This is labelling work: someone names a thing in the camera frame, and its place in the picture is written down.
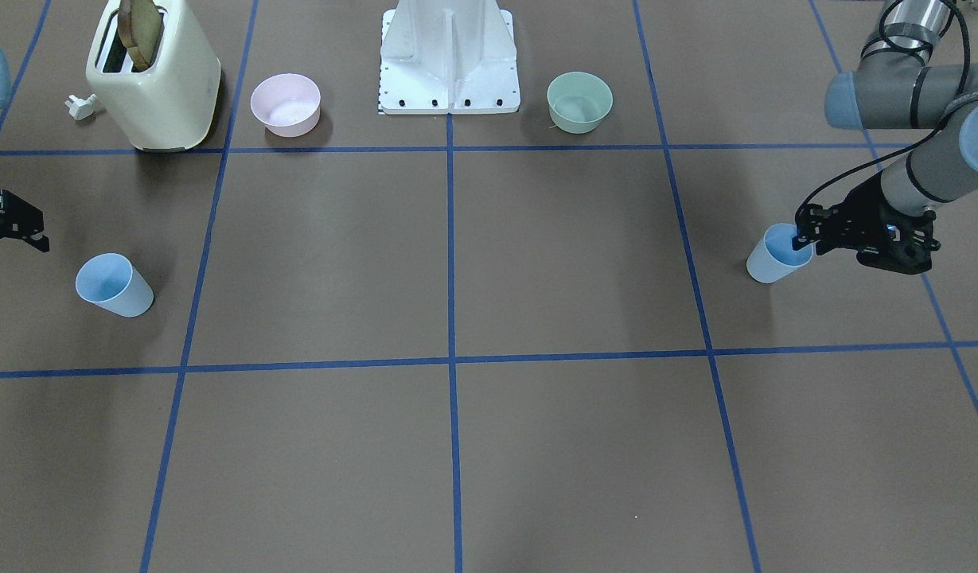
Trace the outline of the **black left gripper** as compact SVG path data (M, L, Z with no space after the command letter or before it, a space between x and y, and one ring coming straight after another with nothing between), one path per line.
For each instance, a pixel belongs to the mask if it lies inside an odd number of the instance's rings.
M793 251L814 251L823 256L835 249L855 251L861 265L900 275L921 275L933 268L937 251L931 209L917 216L898 211L883 192L881 175L874 175L845 197L824 207L806 201L797 210L798 231Z

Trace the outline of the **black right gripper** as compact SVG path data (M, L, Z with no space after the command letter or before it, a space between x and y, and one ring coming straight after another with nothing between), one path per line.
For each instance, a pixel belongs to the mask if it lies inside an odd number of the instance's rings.
M44 234L44 213L16 193L0 189L0 239L24 240L41 253L51 250L51 240Z

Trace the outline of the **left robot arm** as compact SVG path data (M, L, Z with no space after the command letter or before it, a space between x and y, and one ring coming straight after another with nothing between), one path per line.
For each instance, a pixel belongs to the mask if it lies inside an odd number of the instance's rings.
M908 128L925 137L888 154L888 166L840 203L805 198L792 249L846 249L881 271L929 271L940 249L937 207L978 191L978 62L957 4L886 2L859 66L829 84L824 116L835 128Z

